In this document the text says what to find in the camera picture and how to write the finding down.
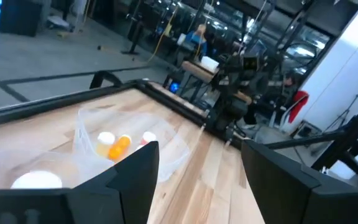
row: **white wall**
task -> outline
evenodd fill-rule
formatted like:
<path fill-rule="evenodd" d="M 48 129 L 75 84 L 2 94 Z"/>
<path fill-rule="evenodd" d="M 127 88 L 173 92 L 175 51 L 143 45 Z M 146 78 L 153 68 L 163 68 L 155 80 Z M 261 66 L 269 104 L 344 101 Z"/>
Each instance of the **white wall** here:
<path fill-rule="evenodd" d="M 324 130 L 349 106 L 358 94 L 358 13 L 301 89 L 309 100 L 285 131 L 293 131 L 303 119 Z M 348 120 L 357 113 L 358 100 Z"/>

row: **wooden table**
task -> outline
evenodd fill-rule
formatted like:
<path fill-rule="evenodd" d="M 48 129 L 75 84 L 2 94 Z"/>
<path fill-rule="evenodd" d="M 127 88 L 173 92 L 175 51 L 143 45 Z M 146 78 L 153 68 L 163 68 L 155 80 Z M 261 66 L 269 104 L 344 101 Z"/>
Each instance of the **wooden table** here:
<path fill-rule="evenodd" d="M 188 144 L 189 159 L 168 181 L 157 185 L 149 223 L 264 222 L 240 152 L 135 89 L 0 125 L 0 149 L 70 153 L 76 115 L 84 107 L 156 114 Z"/>
<path fill-rule="evenodd" d="M 181 67 L 182 69 L 184 69 L 187 72 L 190 72 L 196 78 L 200 79 L 205 83 L 209 83 L 219 71 L 219 70 L 216 70 L 214 72 L 207 71 L 206 69 L 202 69 L 199 66 L 189 61 L 183 62 Z M 240 91 L 238 91 L 234 96 L 238 97 L 240 100 L 244 100 L 245 102 L 247 102 L 248 105 L 252 103 L 252 98 L 250 96 L 241 93 Z"/>

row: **black stand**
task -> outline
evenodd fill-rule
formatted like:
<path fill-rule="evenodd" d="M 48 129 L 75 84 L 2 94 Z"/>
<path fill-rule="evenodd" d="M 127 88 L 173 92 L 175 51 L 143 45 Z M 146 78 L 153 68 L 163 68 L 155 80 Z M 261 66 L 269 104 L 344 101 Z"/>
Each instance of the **black stand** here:
<path fill-rule="evenodd" d="M 117 87 L 122 85 L 122 81 L 117 76 L 115 76 L 115 74 L 107 71 L 98 71 L 94 74 L 89 89 L 92 90 L 94 88 L 100 88 L 102 86 L 103 80 L 107 80 Z"/>
<path fill-rule="evenodd" d="M 66 0 L 65 1 L 65 8 L 63 10 L 63 20 L 67 21 L 68 13 L 70 12 L 70 6 L 73 3 L 73 0 Z"/>
<path fill-rule="evenodd" d="M 351 111 L 351 108 L 352 108 L 354 102 L 356 102 L 357 99 L 358 99 L 358 95 L 356 95 L 356 97 L 353 99 L 352 103 L 347 107 L 347 109 L 346 109 L 345 111 L 343 111 L 343 113 L 342 113 L 341 115 L 339 115 L 339 116 L 335 119 L 335 121 L 333 121 L 333 122 L 328 126 L 328 128 L 326 128 L 326 129 L 324 130 L 324 132 L 328 131 L 330 128 L 332 128 L 333 126 L 335 126 L 336 123 L 337 123 L 339 120 L 341 120 L 341 122 L 339 123 L 339 127 L 338 127 L 338 128 L 342 127 L 342 126 L 344 125 L 345 121 L 346 121 L 347 115 L 348 115 L 349 112 Z"/>
<path fill-rule="evenodd" d="M 142 21 L 137 21 L 134 18 L 132 18 L 132 20 L 134 20 L 134 22 L 137 22 L 136 30 L 135 30 L 133 38 L 132 38 L 132 46 L 131 46 L 131 49 L 129 49 L 129 51 L 121 51 L 121 53 L 128 54 L 128 55 L 139 55 L 138 52 L 135 52 L 135 48 L 136 48 L 136 45 L 140 39 L 140 35 L 142 34 L 142 31 L 143 31 L 143 23 L 142 23 Z"/>

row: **black metal frame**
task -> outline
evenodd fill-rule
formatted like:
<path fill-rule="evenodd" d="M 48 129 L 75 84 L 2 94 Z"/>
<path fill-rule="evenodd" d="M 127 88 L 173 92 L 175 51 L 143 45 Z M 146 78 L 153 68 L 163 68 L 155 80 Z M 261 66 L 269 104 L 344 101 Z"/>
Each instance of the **black metal frame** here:
<path fill-rule="evenodd" d="M 100 88 L 103 80 L 113 82 L 114 86 Z M 142 93 L 148 95 L 162 105 L 182 115 L 184 118 L 189 119 L 191 122 L 195 123 L 198 126 L 202 126 L 207 122 L 207 118 L 189 109 L 180 102 L 170 98 L 168 95 L 154 88 L 154 86 L 147 81 L 134 80 L 127 83 L 121 83 L 121 81 L 112 73 L 101 71 L 96 72 L 94 74 L 94 78 L 90 85 L 90 90 L 88 91 L 1 108 L 0 124 L 4 124 L 18 119 L 28 118 L 40 113 L 56 110 L 88 100 L 93 100 L 102 96 L 120 93 L 122 91 L 130 89 L 137 89 L 141 91 Z M 206 127 L 206 131 L 210 132 L 217 138 L 222 139 L 223 141 L 227 141 L 226 133 L 222 133 L 221 131 L 215 130 L 212 127 Z M 350 164 L 349 167 L 354 168 L 354 170 L 356 170 L 356 172 L 358 173 L 358 165 L 352 162 L 351 157 L 349 157 L 349 154 L 347 154 L 347 151 L 355 143 L 357 143 L 357 140 L 358 116 L 356 116 L 349 123 L 349 125 L 339 131 L 327 133 L 321 136 L 313 136 L 310 138 L 271 143 L 267 144 L 266 146 L 272 150 L 276 150 L 305 144 L 334 141 L 331 146 L 327 150 L 325 150 L 322 156 L 320 156 L 319 159 L 312 165 L 312 168 L 316 170 L 321 170 L 324 166 L 331 167 L 336 161 L 343 160 L 344 162 L 346 162 L 346 164 Z M 242 140 L 239 138 L 232 138 L 231 144 L 235 148 L 241 149 Z"/>
<path fill-rule="evenodd" d="M 285 29 L 283 35 L 279 38 L 279 40 L 276 43 L 275 48 L 279 49 L 279 46 L 283 43 L 284 39 L 287 37 L 287 34 L 289 34 L 288 40 L 284 43 L 284 46 L 280 50 L 281 55 L 285 53 L 287 48 L 292 44 L 292 42 L 295 40 L 299 32 L 301 31 L 302 27 L 306 24 L 306 21 L 310 15 L 311 9 L 313 8 L 313 5 L 316 1 L 308 1 L 303 5 L 301 10 L 299 10 L 294 18 L 291 20 L 287 28 Z"/>
<path fill-rule="evenodd" d="M 260 22 L 256 21 L 259 22 L 260 24 L 258 25 L 258 28 L 255 31 L 255 33 L 251 35 L 252 36 L 251 40 L 246 44 L 246 51 L 250 51 L 254 47 L 254 45 L 258 42 L 259 33 L 262 31 L 262 28 L 267 22 L 267 19 L 276 8 L 276 3 L 277 3 L 276 0 L 269 0 L 267 2 L 269 3 L 269 8 L 266 10 L 266 13 L 262 15 L 263 18 L 261 18 Z"/>

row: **concrete floor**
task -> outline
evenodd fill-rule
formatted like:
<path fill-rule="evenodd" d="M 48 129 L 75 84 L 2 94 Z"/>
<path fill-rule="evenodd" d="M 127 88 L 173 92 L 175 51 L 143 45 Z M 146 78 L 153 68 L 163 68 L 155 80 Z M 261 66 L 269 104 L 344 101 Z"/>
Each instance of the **concrete floor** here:
<path fill-rule="evenodd" d="M 98 51 L 98 45 L 107 50 Z M 151 53 L 137 48 L 139 56 L 123 55 L 120 50 L 128 49 L 131 43 L 120 35 L 95 23 L 87 22 L 83 32 L 62 39 L 55 30 L 46 30 L 36 38 L 0 33 L 0 80 L 18 78 L 35 78 L 71 73 L 93 72 L 98 70 L 115 70 L 136 68 L 148 65 L 149 68 L 114 72 L 122 81 L 149 78 L 163 82 L 169 66 L 165 61 L 155 57 L 151 63 L 145 62 Z M 27 82 L 6 86 L 28 100 L 40 100 L 52 96 L 64 95 L 87 90 L 92 76 L 64 78 L 38 82 Z M 20 103 L 0 89 L 0 107 Z M 298 162 L 311 165 L 315 160 L 309 150 L 303 147 L 282 149 L 278 152 Z"/>

